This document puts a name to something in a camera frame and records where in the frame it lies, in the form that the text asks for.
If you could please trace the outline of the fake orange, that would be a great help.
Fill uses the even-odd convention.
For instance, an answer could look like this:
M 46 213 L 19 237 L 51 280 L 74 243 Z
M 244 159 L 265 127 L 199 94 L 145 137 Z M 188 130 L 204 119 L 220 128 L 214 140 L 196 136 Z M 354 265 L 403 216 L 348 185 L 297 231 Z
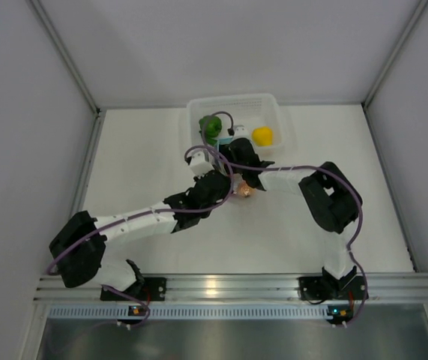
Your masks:
M 248 198 L 256 193 L 256 189 L 249 186 L 244 180 L 237 184 L 235 189 L 235 195 L 242 198 Z

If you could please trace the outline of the green fake bell pepper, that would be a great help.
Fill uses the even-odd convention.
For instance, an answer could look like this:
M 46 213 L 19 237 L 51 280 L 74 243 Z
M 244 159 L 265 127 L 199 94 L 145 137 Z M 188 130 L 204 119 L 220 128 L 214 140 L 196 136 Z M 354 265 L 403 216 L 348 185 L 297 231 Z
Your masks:
M 199 120 L 200 131 L 204 131 L 207 140 L 216 139 L 223 129 L 222 120 L 216 115 L 207 115 Z

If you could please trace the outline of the clear zip top bag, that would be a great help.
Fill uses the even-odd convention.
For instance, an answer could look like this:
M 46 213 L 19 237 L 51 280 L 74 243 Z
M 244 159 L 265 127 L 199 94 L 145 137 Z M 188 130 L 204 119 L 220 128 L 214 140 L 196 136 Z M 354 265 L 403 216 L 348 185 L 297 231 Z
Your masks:
M 235 190 L 235 175 L 240 176 L 240 178 L 242 180 L 244 180 L 246 183 L 248 183 L 248 185 L 251 186 L 252 188 L 255 188 L 255 189 L 262 188 L 262 186 L 260 184 L 260 180 L 259 180 L 259 175 L 260 174 L 258 176 L 245 176 L 245 175 L 242 176 L 239 173 L 235 173 L 234 170 L 231 168 L 230 162 L 228 162 L 228 160 L 224 156 L 224 145 L 227 145 L 229 143 L 216 144 L 215 147 L 214 147 L 214 154 L 217 157 L 217 162 L 219 164 L 222 164 L 222 167 L 226 171 L 227 176 L 229 176 L 231 178 L 231 180 L 232 180 L 231 189 L 230 189 L 228 195 L 226 196 L 227 199 L 230 198 L 230 196 L 233 195 L 233 193 L 234 193 L 234 190 Z M 248 168 L 248 169 L 257 170 L 257 168 L 255 168 L 255 167 L 251 167 L 251 168 Z

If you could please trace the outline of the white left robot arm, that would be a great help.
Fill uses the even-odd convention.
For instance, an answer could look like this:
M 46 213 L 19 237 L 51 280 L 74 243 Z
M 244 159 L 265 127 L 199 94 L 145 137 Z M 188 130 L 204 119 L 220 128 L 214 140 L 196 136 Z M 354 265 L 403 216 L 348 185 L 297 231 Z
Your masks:
M 139 211 L 94 217 L 79 211 L 51 241 L 53 264 L 49 270 L 68 289 L 88 282 L 126 299 L 138 298 L 145 278 L 131 259 L 121 259 L 125 245 L 150 236 L 177 233 L 208 218 L 231 193 L 229 176 L 212 170 L 194 179 L 184 192 Z

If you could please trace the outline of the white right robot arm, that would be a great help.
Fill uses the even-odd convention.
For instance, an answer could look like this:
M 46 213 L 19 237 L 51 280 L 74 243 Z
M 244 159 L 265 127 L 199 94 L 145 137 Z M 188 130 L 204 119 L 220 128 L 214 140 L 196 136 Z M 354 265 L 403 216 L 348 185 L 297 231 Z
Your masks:
M 220 153 L 242 179 L 261 191 L 282 191 L 303 198 L 318 227 L 324 250 L 321 274 L 298 280 L 300 297 L 312 305 L 328 300 L 365 300 L 367 284 L 352 260 L 352 241 L 360 230 L 362 199 L 335 163 L 276 167 L 261 160 L 245 138 L 220 145 Z

